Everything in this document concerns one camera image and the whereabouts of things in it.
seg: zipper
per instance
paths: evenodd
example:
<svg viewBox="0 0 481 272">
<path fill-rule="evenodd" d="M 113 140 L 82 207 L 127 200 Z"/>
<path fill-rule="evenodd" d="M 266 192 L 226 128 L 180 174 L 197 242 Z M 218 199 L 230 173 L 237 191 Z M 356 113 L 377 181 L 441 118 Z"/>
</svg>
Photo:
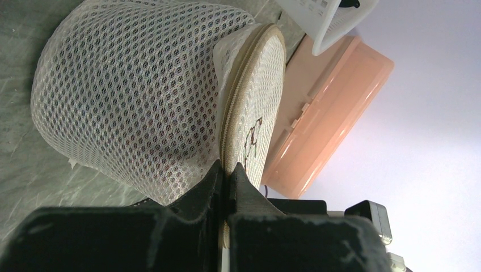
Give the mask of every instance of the zipper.
<svg viewBox="0 0 481 272">
<path fill-rule="evenodd" d="M 244 77 L 246 76 L 246 72 L 249 70 L 252 70 L 251 68 L 251 62 L 254 58 L 253 52 L 255 52 L 260 45 L 260 42 L 264 35 L 268 32 L 269 29 L 274 27 L 274 24 L 266 24 L 266 25 L 261 25 L 258 27 L 256 30 L 254 30 L 254 33 L 251 33 L 249 38 L 247 38 L 246 42 L 244 45 L 242 45 L 241 49 L 239 50 L 238 56 L 241 56 L 241 52 L 246 52 L 243 59 L 240 62 L 240 65 L 238 67 L 237 73 L 235 74 L 234 81 L 230 85 L 229 89 L 229 95 L 227 97 L 227 103 L 226 103 L 226 108 L 224 110 L 223 118 L 222 118 L 222 127 L 221 127 L 221 133 L 220 133 L 220 155 L 221 155 L 221 162 L 223 166 L 225 166 L 225 145 L 226 145 L 226 140 L 227 140 L 227 132 L 229 131 L 229 125 L 230 125 L 230 119 L 232 118 L 232 113 L 233 109 L 235 106 L 235 101 L 238 96 L 239 92 L 239 83 L 242 82 Z"/>
</svg>

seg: white mesh fabric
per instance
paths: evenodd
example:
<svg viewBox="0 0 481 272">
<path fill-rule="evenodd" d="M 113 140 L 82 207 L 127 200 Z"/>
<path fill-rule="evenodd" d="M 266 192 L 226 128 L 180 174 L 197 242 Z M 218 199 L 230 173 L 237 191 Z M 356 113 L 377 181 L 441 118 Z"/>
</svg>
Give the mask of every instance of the white mesh fabric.
<svg viewBox="0 0 481 272">
<path fill-rule="evenodd" d="M 272 131 L 282 96 L 285 45 L 279 30 L 259 48 L 245 89 L 235 101 L 234 119 L 226 144 L 225 170 L 232 173 L 242 163 L 249 181 L 260 186 Z"/>
<path fill-rule="evenodd" d="M 218 158 L 213 47 L 252 23 L 223 5 L 86 0 L 42 52 L 34 124 L 60 153 L 167 205 Z"/>
</svg>

